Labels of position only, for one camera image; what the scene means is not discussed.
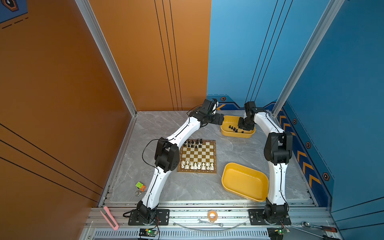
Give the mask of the wooden chess board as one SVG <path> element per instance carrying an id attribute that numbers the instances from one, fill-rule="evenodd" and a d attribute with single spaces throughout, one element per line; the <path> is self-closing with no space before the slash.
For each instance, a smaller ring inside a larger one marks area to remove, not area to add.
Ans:
<path id="1" fill-rule="evenodd" d="M 180 149 L 180 173 L 217 173 L 216 141 L 188 139 Z"/>

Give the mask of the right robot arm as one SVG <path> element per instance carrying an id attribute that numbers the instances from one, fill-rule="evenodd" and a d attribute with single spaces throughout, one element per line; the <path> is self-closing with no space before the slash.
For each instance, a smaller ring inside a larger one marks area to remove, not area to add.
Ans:
<path id="1" fill-rule="evenodd" d="M 269 165 L 269 189 L 264 220 L 271 225 L 290 225 L 286 172 L 293 155 L 293 135 L 279 127 L 265 109 L 257 107 L 254 102 L 247 102 L 245 116 L 240 118 L 238 127 L 250 131 L 255 126 L 259 126 L 267 136 L 264 157 Z"/>

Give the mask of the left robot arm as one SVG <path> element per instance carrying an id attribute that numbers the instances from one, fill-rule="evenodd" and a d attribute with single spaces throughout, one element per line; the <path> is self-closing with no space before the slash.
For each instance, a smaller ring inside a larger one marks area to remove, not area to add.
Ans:
<path id="1" fill-rule="evenodd" d="M 202 105 L 192 109 L 186 121 L 172 135 L 157 139 L 155 168 L 147 192 L 138 202 L 136 211 L 146 224 L 155 220 L 160 195 L 170 173 L 178 167 L 180 149 L 184 142 L 197 130 L 208 124 L 222 125 L 223 114 L 217 114 L 217 99 L 205 99 Z"/>

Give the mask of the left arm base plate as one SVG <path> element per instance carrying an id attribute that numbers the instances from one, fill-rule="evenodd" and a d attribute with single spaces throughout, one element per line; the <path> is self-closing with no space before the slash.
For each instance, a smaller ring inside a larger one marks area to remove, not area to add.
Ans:
<path id="1" fill-rule="evenodd" d="M 167 226 L 170 219 L 170 210 L 157 209 L 155 213 L 150 215 L 142 215 L 138 210 L 130 213 L 129 226 Z"/>

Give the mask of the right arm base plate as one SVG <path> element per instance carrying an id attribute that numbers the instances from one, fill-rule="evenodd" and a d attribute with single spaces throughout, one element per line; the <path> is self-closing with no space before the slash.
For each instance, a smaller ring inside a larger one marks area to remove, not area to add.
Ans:
<path id="1" fill-rule="evenodd" d="M 289 215 L 267 214 L 264 209 L 249 209 L 248 214 L 252 226 L 279 226 L 281 224 L 289 226 L 292 224 Z"/>

